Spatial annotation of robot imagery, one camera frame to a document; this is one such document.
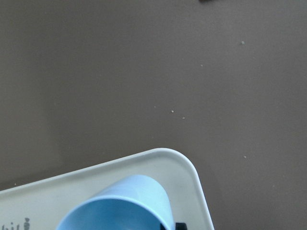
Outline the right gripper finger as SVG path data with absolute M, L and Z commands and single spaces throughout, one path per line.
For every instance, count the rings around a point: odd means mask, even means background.
M 176 222 L 175 230 L 188 230 L 186 223 L 184 222 Z

